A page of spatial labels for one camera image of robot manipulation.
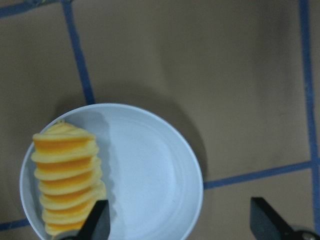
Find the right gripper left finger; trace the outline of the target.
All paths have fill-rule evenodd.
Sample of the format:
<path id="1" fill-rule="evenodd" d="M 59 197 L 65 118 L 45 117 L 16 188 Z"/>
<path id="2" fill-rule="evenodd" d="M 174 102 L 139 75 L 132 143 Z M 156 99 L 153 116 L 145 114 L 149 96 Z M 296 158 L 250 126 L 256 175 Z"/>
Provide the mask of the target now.
<path id="1" fill-rule="evenodd" d="M 76 240 L 107 240 L 111 232 L 108 200 L 98 200 L 76 235 Z"/>

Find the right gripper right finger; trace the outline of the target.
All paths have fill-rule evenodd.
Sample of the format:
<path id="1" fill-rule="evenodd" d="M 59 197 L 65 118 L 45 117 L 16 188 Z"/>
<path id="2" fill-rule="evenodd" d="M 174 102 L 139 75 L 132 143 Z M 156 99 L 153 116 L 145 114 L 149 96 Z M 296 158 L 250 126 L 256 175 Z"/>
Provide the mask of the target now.
<path id="1" fill-rule="evenodd" d="M 262 197 L 250 199 L 249 226 L 256 240 L 297 240 L 295 231 Z"/>

